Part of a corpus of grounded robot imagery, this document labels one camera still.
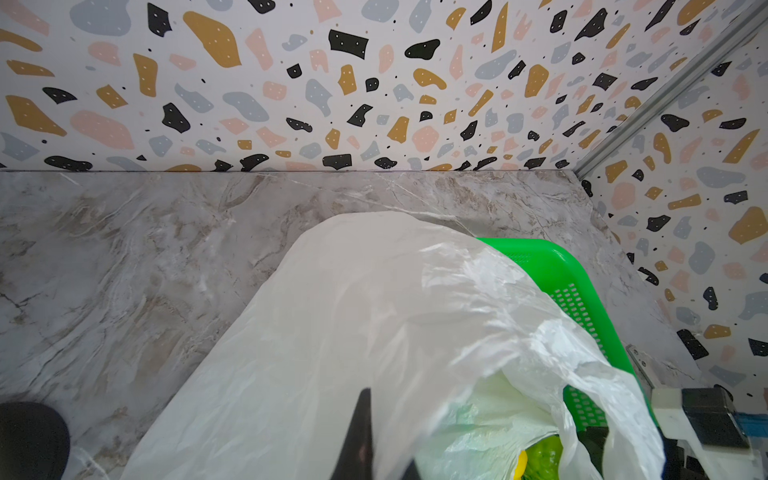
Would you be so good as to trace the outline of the white plastic bag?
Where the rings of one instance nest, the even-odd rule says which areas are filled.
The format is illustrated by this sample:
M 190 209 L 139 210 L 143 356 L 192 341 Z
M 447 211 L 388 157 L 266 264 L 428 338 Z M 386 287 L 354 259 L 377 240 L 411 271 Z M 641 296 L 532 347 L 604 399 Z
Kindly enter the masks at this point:
M 509 479 L 557 435 L 562 479 L 657 479 L 662 441 L 634 376 L 517 266 L 481 284 L 483 242 L 397 212 L 302 234 L 137 445 L 127 479 L 330 479 L 371 389 L 373 479 Z M 474 406 L 505 380 L 540 437 L 481 437 Z M 609 429 L 602 474 L 577 432 Z

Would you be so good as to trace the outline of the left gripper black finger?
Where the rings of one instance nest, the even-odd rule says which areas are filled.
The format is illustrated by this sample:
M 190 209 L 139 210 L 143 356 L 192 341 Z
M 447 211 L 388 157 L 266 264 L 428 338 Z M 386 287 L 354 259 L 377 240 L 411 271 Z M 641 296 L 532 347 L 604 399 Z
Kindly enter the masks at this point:
M 358 397 L 331 480 L 373 479 L 371 405 L 371 389 L 365 388 Z

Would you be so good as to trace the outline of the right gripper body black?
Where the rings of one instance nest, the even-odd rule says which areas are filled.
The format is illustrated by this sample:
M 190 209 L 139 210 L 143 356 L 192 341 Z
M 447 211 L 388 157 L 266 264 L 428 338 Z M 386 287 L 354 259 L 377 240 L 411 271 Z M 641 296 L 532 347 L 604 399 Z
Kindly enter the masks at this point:
M 577 432 L 579 441 L 586 447 L 592 464 L 600 474 L 602 474 L 603 453 L 608 432 L 607 427 L 588 427 Z M 675 440 L 662 437 L 662 441 L 666 459 L 662 478 L 664 480 L 680 479 L 681 470 L 684 467 L 684 454 Z

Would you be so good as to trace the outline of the light green custard apple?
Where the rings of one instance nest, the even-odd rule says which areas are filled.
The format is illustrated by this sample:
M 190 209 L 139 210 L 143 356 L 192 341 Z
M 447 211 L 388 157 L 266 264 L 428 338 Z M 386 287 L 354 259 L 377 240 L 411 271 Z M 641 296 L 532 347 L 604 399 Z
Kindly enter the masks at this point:
M 544 438 L 525 450 L 527 465 L 524 480 L 558 480 L 559 465 L 563 453 L 560 437 Z

